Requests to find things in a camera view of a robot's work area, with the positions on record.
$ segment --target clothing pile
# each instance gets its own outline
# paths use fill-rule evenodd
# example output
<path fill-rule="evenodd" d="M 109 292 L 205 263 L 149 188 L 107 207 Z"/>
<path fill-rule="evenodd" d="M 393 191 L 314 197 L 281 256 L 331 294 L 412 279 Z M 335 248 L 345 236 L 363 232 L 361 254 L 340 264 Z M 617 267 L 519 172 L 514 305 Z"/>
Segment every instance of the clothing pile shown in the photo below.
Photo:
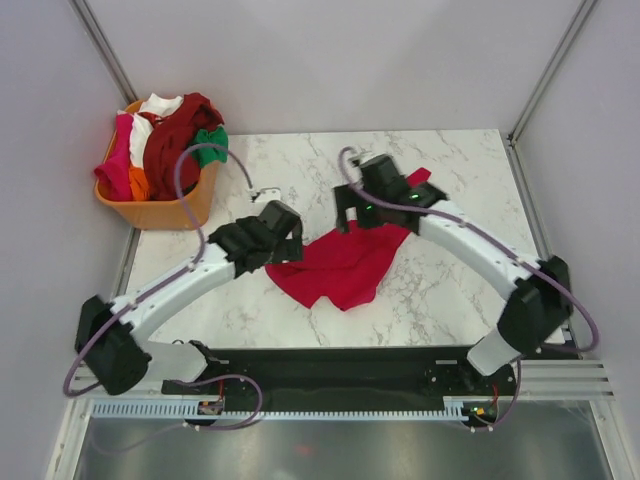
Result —
<path fill-rule="evenodd" d="M 199 93 L 168 99 L 151 94 L 136 113 L 117 113 L 116 144 L 94 173 L 108 200 L 175 200 L 173 172 L 178 157 L 200 143 L 228 148 L 223 125 L 220 112 Z M 200 170 L 215 160 L 226 162 L 227 154 L 202 148 L 185 160 L 180 172 L 185 194 L 198 183 Z"/>

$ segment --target white wall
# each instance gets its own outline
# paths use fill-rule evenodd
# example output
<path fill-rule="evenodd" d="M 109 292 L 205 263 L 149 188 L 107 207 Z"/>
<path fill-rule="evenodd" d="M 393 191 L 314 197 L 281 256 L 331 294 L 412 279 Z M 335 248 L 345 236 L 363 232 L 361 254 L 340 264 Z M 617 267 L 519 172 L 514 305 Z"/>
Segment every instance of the white wall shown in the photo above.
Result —
<path fill-rule="evenodd" d="M 140 96 L 233 133 L 509 130 L 579 0 L 89 0 Z"/>
<path fill-rule="evenodd" d="M 80 305 L 128 228 L 93 199 L 123 100 L 65 0 L 0 7 L 0 477 L 44 476 Z"/>
<path fill-rule="evenodd" d="M 600 2 L 521 138 L 551 246 L 640 448 L 640 3 Z"/>

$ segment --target green cloth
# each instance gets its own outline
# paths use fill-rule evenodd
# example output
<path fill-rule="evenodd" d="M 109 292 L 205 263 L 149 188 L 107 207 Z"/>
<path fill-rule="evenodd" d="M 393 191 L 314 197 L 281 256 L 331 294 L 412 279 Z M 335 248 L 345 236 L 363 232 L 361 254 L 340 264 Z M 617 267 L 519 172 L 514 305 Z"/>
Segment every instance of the green cloth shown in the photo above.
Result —
<path fill-rule="evenodd" d="M 202 129 L 198 130 L 196 136 L 193 137 L 191 145 L 198 145 L 200 143 L 215 143 L 221 147 L 229 148 L 229 136 L 222 126 L 219 126 L 213 132 L 207 132 L 205 129 Z M 216 160 L 222 163 L 227 162 L 227 152 L 221 152 L 214 148 L 201 148 L 191 155 L 198 162 L 200 168 L 204 168 Z"/>

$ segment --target red cloth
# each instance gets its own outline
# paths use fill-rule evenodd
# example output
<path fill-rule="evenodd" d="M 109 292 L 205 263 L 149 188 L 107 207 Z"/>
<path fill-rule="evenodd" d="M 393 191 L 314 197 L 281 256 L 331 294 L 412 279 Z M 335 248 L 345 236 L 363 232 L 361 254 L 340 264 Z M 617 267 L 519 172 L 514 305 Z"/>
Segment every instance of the red cloth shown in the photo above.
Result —
<path fill-rule="evenodd" d="M 223 124 L 222 115 L 199 93 L 184 96 L 182 105 L 151 132 L 144 149 L 144 173 L 154 200 L 175 200 L 173 171 L 180 154 L 200 129 L 215 130 Z M 197 183 L 200 166 L 191 156 L 182 164 L 180 182 L 183 190 Z"/>
<path fill-rule="evenodd" d="M 431 172 L 416 170 L 411 186 L 426 182 Z M 371 302 L 396 250 L 409 231 L 396 225 L 364 230 L 349 222 L 350 233 L 334 229 L 304 247 L 304 260 L 267 265 L 267 275 L 287 295 L 307 308 L 322 296 L 340 310 Z"/>
<path fill-rule="evenodd" d="M 109 158 L 97 166 L 93 173 L 107 187 L 107 198 L 113 202 L 133 200 L 129 185 L 129 137 L 133 128 L 133 115 L 116 115 L 116 144 Z"/>

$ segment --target clothes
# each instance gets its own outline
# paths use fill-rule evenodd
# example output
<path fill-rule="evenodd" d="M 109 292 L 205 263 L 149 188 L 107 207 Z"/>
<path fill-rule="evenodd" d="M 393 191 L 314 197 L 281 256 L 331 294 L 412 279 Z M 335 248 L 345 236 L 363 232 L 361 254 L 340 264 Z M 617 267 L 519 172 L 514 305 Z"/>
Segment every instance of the clothes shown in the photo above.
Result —
<path fill-rule="evenodd" d="M 415 186 L 430 175 L 420 168 L 408 181 Z M 364 230 L 355 221 L 349 228 L 349 234 L 334 229 L 304 247 L 301 262 L 267 265 L 267 275 L 307 308 L 321 296 L 329 297 L 340 310 L 371 302 L 409 231 L 390 224 Z"/>
<path fill-rule="evenodd" d="M 168 117 L 180 108 L 183 101 L 182 97 L 162 98 L 152 93 L 147 101 L 142 102 L 138 111 L 153 113 L 159 117 Z"/>
<path fill-rule="evenodd" d="M 149 135 L 153 132 L 153 127 L 149 120 L 140 115 L 133 115 L 133 129 L 129 144 L 129 154 L 131 165 L 137 168 L 144 168 L 144 148 L 147 145 Z"/>
<path fill-rule="evenodd" d="M 205 129 L 198 130 L 196 136 L 193 138 L 191 145 L 198 145 L 200 143 L 215 143 L 224 148 L 229 148 L 229 136 L 224 131 L 224 127 L 220 126 L 213 132 L 207 132 Z M 200 168 L 204 168 L 210 163 L 218 160 L 222 163 L 227 162 L 227 153 L 215 148 L 201 148 L 196 150 L 191 155 L 196 159 Z"/>
<path fill-rule="evenodd" d="M 147 140 L 144 173 L 151 186 L 152 199 L 177 198 L 173 171 L 178 157 L 189 146 L 198 130 L 212 131 L 223 123 L 222 115 L 207 98 L 199 93 L 185 95 L 180 108 L 158 125 Z M 186 189 L 194 185 L 199 177 L 200 166 L 189 156 L 182 164 L 181 187 Z"/>
<path fill-rule="evenodd" d="M 142 102 L 138 112 L 133 115 L 133 130 L 131 130 L 129 145 L 131 164 L 134 167 L 144 168 L 144 148 L 149 135 L 165 117 L 175 113 L 183 101 L 182 97 L 162 98 L 152 93 L 148 100 Z"/>
<path fill-rule="evenodd" d="M 134 202 L 146 202 L 151 198 L 151 187 L 141 168 L 129 166 L 129 185 Z"/>
<path fill-rule="evenodd" d="M 133 116 L 129 113 L 116 115 L 116 144 L 106 162 L 97 166 L 93 173 L 107 187 L 107 197 L 114 202 L 130 202 L 133 199 L 129 186 L 129 137 Z"/>

